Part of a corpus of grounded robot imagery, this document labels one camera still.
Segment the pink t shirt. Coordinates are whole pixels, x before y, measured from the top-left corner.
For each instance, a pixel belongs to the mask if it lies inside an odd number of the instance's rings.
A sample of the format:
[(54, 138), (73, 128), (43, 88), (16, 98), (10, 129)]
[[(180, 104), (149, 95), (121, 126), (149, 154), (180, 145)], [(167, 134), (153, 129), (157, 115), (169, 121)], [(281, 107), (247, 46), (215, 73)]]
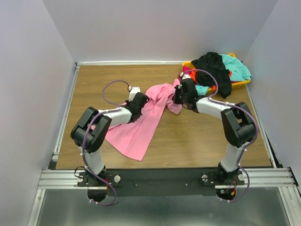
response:
[(150, 87), (146, 91), (148, 103), (142, 109), (142, 116), (135, 122), (113, 126), (106, 134), (106, 141), (124, 156), (142, 161), (148, 146), (159, 125), (164, 110), (178, 115), (182, 106), (173, 102), (175, 87), (180, 84), (175, 79), (173, 84), (164, 83)]

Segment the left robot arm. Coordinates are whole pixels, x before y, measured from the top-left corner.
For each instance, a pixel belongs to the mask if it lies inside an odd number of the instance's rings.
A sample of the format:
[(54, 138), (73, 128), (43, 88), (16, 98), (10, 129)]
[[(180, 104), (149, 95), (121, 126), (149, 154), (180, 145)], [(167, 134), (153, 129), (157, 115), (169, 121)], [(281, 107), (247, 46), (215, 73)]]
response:
[(108, 184), (100, 148), (108, 130), (114, 126), (133, 123), (142, 116), (149, 97), (141, 92), (131, 95), (124, 105), (110, 110), (89, 107), (71, 130), (71, 139), (79, 147), (89, 182), (94, 186)]

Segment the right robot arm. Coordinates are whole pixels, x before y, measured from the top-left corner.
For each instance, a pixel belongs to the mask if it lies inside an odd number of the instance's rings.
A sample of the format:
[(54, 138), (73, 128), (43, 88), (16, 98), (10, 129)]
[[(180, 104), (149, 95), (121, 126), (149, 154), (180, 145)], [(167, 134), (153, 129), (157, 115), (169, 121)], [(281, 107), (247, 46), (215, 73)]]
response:
[(228, 141), (224, 158), (217, 169), (207, 175), (204, 182), (228, 184), (239, 174), (241, 159), (258, 137), (259, 128), (245, 102), (229, 104), (199, 95), (192, 79), (183, 79), (175, 86), (172, 101), (185, 105), (187, 109), (216, 117), (222, 121), (224, 135)]

